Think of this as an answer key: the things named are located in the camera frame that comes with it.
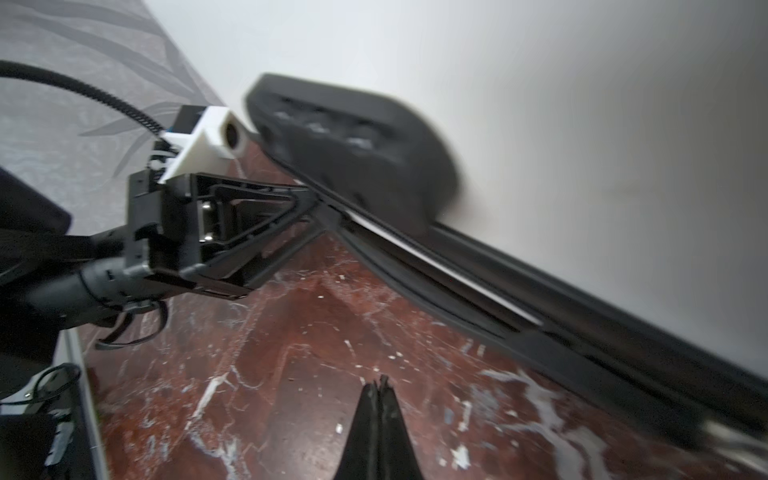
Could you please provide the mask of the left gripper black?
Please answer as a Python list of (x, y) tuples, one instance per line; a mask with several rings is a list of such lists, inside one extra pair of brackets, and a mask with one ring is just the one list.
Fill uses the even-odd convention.
[(160, 184), (150, 170), (135, 173), (128, 180), (122, 292), (131, 300), (244, 298), (324, 233), (318, 222), (300, 221), (305, 227), (264, 253), (317, 204), (318, 195), (303, 186), (210, 174)]

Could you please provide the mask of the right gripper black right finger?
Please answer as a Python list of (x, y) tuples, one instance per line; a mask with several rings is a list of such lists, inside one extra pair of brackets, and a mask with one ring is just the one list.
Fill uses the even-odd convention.
[(395, 390), (386, 375), (380, 377), (378, 400), (378, 478), (422, 480)]

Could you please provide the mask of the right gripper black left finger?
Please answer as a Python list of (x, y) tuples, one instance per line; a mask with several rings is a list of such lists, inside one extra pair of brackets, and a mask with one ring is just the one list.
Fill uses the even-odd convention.
[(378, 478), (379, 400), (378, 384), (366, 383), (349, 427), (334, 480)]

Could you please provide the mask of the white hard-shell suitcase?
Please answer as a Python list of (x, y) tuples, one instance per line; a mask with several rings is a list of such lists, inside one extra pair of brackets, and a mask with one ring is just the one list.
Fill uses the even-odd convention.
[(767, 448), (763, 1), (151, 1), (378, 275), (689, 448)]

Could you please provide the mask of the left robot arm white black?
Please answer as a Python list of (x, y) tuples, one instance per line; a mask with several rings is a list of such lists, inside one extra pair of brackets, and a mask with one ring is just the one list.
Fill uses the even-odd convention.
[(144, 127), (155, 140), (144, 170), (129, 179), (125, 225), (72, 236), (70, 215), (8, 172), (1, 175), (1, 307), (10, 358), (35, 327), (55, 333), (94, 324), (101, 350), (124, 347), (135, 316), (168, 314), (181, 294), (238, 300), (261, 287), (322, 232), (309, 188), (227, 175), (245, 129), (223, 107), (185, 107), (164, 128), (126, 101), (78, 79), (3, 61), (6, 79), (94, 100)]

